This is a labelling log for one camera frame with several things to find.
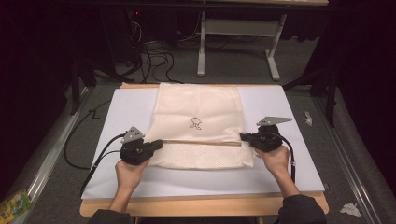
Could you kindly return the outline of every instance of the table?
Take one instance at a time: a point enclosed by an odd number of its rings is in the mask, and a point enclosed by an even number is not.
[[[121,130],[129,129],[131,125],[143,133],[149,130],[148,120],[151,116],[149,111],[155,104],[153,99],[156,97],[156,88],[155,85],[124,85],[121,90],[116,90],[95,157],[98,156],[109,136],[117,135]],[[238,86],[238,90],[244,111],[245,108],[253,106],[256,108],[249,113],[249,118],[246,118],[247,132],[257,130],[255,122],[248,121],[260,120],[258,118],[263,113],[268,116],[278,114],[280,117],[294,119],[286,95],[280,86]],[[260,95],[263,104],[257,104],[254,99],[247,100],[253,93]],[[297,124],[295,121],[288,122],[283,126],[279,125],[279,130],[296,147],[294,149],[298,164],[296,184],[300,191],[314,197],[322,209],[326,213],[329,212],[323,195],[323,185]],[[119,147],[120,143],[110,146],[108,150],[117,150]],[[99,164],[82,196],[80,213],[84,217],[91,216],[97,209],[108,208],[117,189],[114,172],[114,164],[117,160],[119,155],[113,153]],[[128,212],[137,217],[276,215],[283,199],[277,183],[263,168],[262,161],[260,159],[258,161],[253,168],[215,172],[148,167],[129,203]]]
[[[309,5],[309,6],[327,6],[327,0],[303,0],[303,1],[278,1],[278,0],[214,0],[212,2],[237,2],[237,3],[258,3],[258,4],[280,4],[280,5]],[[250,35],[250,36],[269,36],[272,37],[270,49],[265,50],[265,57],[271,71],[274,81],[280,80],[280,75],[276,68],[274,54],[287,14],[282,14],[279,21],[236,21],[236,20],[219,20],[207,19],[205,11],[201,16],[201,45],[198,56],[198,76],[205,75],[205,35]]]

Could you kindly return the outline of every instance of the printed logo on fabric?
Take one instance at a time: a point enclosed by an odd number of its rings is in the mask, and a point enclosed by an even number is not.
[[[201,127],[199,126],[202,123],[200,119],[192,118],[190,119],[190,121],[192,122],[190,128],[196,128],[197,130],[202,130]]]

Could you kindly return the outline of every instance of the person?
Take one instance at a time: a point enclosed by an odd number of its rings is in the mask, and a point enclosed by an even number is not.
[[[271,152],[255,151],[262,157],[265,167],[274,176],[283,196],[283,206],[279,209],[281,224],[326,223],[323,210],[315,199],[304,196],[291,180],[288,172],[289,150],[281,146]],[[149,161],[133,166],[124,161],[116,164],[118,188],[107,210],[98,210],[89,224],[130,223],[131,216],[126,214],[128,202],[134,189],[139,185],[142,173]]]

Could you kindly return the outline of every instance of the cream fabric bag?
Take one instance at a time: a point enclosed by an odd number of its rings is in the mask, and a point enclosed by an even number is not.
[[[161,84],[145,141],[162,139],[149,165],[173,169],[229,169],[253,166],[242,142],[244,116],[236,87]]]

